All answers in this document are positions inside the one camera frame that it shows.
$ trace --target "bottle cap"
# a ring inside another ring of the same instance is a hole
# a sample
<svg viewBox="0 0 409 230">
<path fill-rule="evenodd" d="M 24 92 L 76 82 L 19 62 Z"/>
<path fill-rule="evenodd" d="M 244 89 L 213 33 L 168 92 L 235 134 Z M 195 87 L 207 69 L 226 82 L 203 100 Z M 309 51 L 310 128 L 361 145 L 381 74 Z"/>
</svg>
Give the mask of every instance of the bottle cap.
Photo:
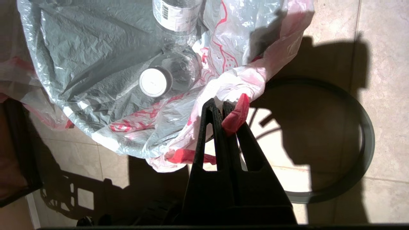
<svg viewBox="0 0 409 230">
<path fill-rule="evenodd" d="M 139 87 L 142 92 L 150 97 L 160 97 L 171 86 L 170 73 L 161 67 L 144 70 L 139 77 Z"/>
</svg>

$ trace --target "bottle label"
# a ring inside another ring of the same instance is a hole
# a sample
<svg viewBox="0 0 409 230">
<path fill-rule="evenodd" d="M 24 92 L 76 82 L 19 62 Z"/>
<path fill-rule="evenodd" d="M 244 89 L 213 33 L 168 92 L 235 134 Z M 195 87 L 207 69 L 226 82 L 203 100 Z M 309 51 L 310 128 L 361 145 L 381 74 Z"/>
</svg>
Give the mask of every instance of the bottle label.
<svg viewBox="0 0 409 230">
<path fill-rule="evenodd" d="M 163 0 L 153 0 L 153 15 L 159 24 L 176 32 L 189 31 L 196 26 L 200 5 L 174 7 Z"/>
</svg>

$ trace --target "plastic bottle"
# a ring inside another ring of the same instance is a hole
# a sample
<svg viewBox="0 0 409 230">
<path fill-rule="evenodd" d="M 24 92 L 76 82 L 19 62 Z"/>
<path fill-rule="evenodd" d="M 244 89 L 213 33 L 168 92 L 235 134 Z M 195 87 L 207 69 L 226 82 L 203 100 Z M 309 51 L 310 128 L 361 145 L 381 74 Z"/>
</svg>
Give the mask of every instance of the plastic bottle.
<svg viewBox="0 0 409 230">
<path fill-rule="evenodd" d="M 139 87 L 149 97 L 172 97 L 187 92 L 198 79 L 199 71 L 198 58 L 191 48 L 164 53 L 141 73 Z"/>
<path fill-rule="evenodd" d="M 180 52 L 196 41 L 202 0 L 152 0 L 156 33 L 164 52 Z"/>
</svg>

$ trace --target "white bottle cap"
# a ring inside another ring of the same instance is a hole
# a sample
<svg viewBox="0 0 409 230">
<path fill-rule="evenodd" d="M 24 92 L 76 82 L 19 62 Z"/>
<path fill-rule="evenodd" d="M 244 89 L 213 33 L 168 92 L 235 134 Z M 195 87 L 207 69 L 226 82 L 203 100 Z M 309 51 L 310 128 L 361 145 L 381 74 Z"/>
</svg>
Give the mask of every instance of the white bottle cap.
<svg viewBox="0 0 409 230">
<path fill-rule="evenodd" d="M 144 70 L 139 78 L 139 87 L 150 97 L 163 95 L 169 89 L 168 86 L 167 76 L 158 68 Z"/>
</svg>

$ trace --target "tile floor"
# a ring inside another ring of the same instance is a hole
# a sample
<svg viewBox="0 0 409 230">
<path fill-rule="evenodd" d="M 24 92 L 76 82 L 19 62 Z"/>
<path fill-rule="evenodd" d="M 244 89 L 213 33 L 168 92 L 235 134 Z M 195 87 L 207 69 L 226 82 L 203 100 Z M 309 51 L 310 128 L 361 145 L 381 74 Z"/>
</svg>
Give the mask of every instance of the tile floor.
<svg viewBox="0 0 409 230">
<path fill-rule="evenodd" d="M 360 183 L 326 202 L 294 204 L 297 220 L 409 222 L 409 4 L 317 0 L 315 11 L 298 55 L 276 77 L 306 75 L 348 91 L 371 117 L 376 145 Z M 248 121 L 254 115 L 252 131 L 286 190 L 325 187 L 355 160 L 350 153 L 360 145 L 357 124 L 331 94 L 285 87 L 267 88 L 252 103 Z M 34 192 L 42 227 L 74 226 L 85 214 L 98 216 L 118 207 L 138 213 L 148 200 L 183 197 L 186 168 L 157 174 L 143 160 L 118 156 L 76 128 L 52 132 L 36 119 L 33 125 L 45 180 L 45 192 Z"/>
</svg>

